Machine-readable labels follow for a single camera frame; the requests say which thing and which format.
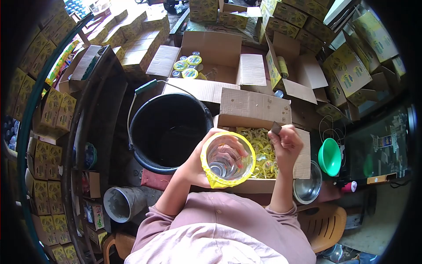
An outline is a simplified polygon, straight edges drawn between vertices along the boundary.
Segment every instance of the metal bowl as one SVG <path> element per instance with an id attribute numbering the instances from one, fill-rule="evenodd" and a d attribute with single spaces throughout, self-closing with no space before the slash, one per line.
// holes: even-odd
<path id="1" fill-rule="evenodd" d="M 311 178 L 293 180 L 293 194 L 296 200 L 301 204 L 312 203 L 318 197 L 321 183 L 321 169 L 315 161 L 311 161 Z"/>

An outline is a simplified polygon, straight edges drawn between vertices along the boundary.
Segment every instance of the white plastic bucket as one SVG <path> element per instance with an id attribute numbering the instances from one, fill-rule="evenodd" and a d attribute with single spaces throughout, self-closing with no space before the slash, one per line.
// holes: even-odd
<path id="1" fill-rule="evenodd" d="M 111 187 L 104 194 L 104 207 L 111 219 L 126 223 L 146 207 L 146 195 L 139 187 Z"/>

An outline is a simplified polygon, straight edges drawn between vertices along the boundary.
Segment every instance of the yellow shredded paper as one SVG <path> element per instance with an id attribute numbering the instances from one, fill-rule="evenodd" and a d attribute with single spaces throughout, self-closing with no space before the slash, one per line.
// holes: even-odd
<path id="1" fill-rule="evenodd" d="M 236 128 L 236 133 L 244 136 L 255 150 L 256 166 L 251 178 L 277 178 L 276 155 L 268 138 L 268 130 L 264 128 Z"/>

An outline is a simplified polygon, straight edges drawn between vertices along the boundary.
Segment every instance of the orange plastic chair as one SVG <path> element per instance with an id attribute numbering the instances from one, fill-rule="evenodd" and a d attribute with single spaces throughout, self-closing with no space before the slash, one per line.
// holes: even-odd
<path id="1" fill-rule="evenodd" d="M 298 207 L 300 229 L 315 253 L 334 246 L 346 226 L 346 211 L 333 204 L 307 204 Z"/>
<path id="2" fill-rule="evenodd" d="M 109 252 L 112 245 L 116 246 L 116 251 L 121 259 L 126 259 L 129 256 L 133 244 L 135 243 L 135 237 L 117 233 L 109 236 L 104 242 L 104 264 L 110 264 Z"/>

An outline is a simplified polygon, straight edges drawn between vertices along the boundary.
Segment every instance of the dirty bucket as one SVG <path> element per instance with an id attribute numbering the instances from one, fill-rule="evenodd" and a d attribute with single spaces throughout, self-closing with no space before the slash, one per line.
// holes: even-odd
<path id="1" fill-rule="evenodd" d="M 212 127 L 211 113 L 202 102 L 182 93 L 159 95 L 132 119 L 134 157 L 149 171 L 173 174 Z"/>
<path id="2" fill-rule="evenodd" d="M 139 187 L 111 187 L 103 201 L 107 214 L 118 223 L 129 222 L 146 207 L 146 195 Z"/>

